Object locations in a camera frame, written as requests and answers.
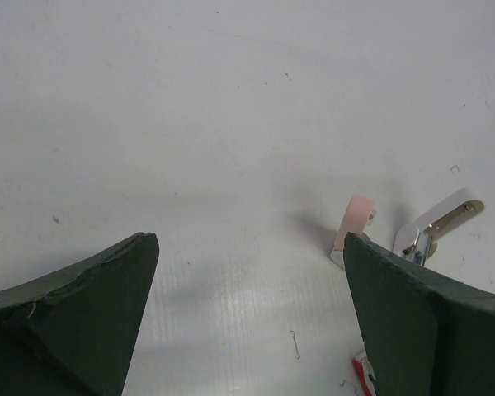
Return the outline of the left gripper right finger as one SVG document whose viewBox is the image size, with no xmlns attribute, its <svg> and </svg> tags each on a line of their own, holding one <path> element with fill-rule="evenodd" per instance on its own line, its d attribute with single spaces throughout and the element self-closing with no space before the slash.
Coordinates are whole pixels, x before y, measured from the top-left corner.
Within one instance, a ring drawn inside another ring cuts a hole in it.
<svg viewBox="0 0 495 396">
<path fill-rule="evenodd" d="M 495 294 L 354 233 L 343 256 L 378 395 L 495 395 Z"/>
</svg>

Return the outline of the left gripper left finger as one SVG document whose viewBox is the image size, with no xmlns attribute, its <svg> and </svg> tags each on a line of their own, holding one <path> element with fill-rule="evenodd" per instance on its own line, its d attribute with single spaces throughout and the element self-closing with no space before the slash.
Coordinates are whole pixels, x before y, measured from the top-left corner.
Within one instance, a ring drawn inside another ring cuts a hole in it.
<svg viewBox="0 0 495 396">
<path fill-rule="evenodd" d="M 120 395 L 159 258 L 153 233 L 0 291 L 0 395 Z"/>
</svg>

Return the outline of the staple box tray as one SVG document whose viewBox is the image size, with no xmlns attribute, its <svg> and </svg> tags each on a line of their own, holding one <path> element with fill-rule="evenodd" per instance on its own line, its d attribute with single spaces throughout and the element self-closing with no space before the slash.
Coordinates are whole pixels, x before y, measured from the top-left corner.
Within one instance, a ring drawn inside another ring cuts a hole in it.
<svg viewBox="0 0 495 396">
<path fill-rule="evenodd" d="M 375 373 L 363 350 L 352 358 L 352 365 L 366 396 L 375 396 Z"/>
</svg>

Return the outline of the white staple remover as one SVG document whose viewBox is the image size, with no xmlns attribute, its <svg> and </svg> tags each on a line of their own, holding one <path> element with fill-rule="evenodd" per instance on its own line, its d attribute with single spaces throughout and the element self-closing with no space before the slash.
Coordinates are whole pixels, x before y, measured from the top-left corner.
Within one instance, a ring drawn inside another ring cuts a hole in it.
<svg viewBox="0 0 495 396">
<path fill-rule="evenodd" d="M 485 209 L 482 198 L 464 187 L 432 206 L 395 235 L 392 252 L 401 258 L 425 266 L 440 238 L 480 215 Z"/>
</svg>

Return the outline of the pink white mini stapler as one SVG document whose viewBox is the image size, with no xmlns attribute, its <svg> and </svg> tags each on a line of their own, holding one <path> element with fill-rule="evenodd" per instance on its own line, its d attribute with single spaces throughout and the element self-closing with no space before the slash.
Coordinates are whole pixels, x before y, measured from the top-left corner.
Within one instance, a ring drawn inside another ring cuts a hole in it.
<svg viewBox="0 0 495 396">
<path fill-rule="evenodd" d="M 330 259 L 340 269 L 345 270 L 343 251 L 348 233 L 364 236 L 365 228 L 371 225 L 375 217 L 375 202 L 364 196 L 354 195 L 342 217 L 339 230 L 333 244 Z"/>
</svg>

